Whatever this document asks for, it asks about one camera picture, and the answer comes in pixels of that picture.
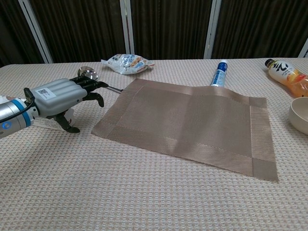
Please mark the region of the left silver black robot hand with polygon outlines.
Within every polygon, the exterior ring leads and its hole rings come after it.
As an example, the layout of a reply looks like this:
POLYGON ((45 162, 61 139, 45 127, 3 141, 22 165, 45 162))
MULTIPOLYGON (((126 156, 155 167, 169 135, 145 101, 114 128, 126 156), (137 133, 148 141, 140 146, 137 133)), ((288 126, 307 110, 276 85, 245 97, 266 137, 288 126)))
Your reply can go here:
POLYGON ((39 117, 54 119, 63 130, 69 133, 79 133, 80 130, 69 124, 64 114, 68 109, 83 101, 96 100, 104 107, 103 97, 95 93, 98 88, 109 85, 89 77, 62 78, 25 91, 34 96, 34 104, 39 117))

